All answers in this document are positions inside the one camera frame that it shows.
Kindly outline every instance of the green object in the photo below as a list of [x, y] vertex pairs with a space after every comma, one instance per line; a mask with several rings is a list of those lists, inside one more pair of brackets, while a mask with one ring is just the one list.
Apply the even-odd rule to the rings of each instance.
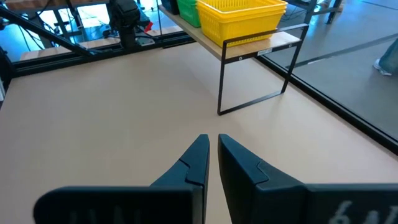
[[193, 27], [200, 27], [196, 0], [177, 0], [180, 16]]

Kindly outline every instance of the label sticker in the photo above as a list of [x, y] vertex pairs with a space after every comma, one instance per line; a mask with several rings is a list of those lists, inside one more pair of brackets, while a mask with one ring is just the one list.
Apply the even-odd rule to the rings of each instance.
[[265, 50], [260, 50], [259, 52], [257, 52], [257, 56], [263, 55], [263, 54], [268, 54], [271, 53], [272, 49], [265, 49]]

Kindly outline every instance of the shelf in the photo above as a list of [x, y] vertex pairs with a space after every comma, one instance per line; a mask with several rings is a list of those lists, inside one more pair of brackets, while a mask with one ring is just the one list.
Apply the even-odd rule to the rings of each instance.
[[[162, 11], [174, 23], [176, 23], [176, 25], [181, 27], [181, 29], [183, 29], [189, 36], [206, 48], [211, 54], [221, 60], [222, 48], [207, 38], [200, 28], [194, 28], [179, 15], [171, 14], [162, 5], [159, 5], [159, 10]], [[290, 35], [286, 32], [278, 32], [266, 40], [259, 40], [248, 44], [228, 47], [226, 51], [226, 59], [238, 57], [240, 55], [251, 54], [266, 49], [273, 49], [284, 45], [294, 44], [299, 41], [300, 39], [293, 35]]]

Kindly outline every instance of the yellow basket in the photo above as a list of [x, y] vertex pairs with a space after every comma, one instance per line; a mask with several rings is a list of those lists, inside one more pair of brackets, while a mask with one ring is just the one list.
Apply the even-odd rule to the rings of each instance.
[[[197, 1], [202, 32], [220, 47], [226, 39], [275, 29], [286, 6], [287, 2], [281, 0]], [[227, 47], [263, 40], [271, 35], [232, 42]]]

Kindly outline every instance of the red object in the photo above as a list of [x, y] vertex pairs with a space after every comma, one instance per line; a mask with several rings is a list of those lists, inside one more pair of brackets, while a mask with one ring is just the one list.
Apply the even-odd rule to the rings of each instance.
[[154, 25], [154, 23], [153, 22], [149, 22], [148, 26], [145, 27], [144, 32], [150, 31], [152, 29], [152, 25]]

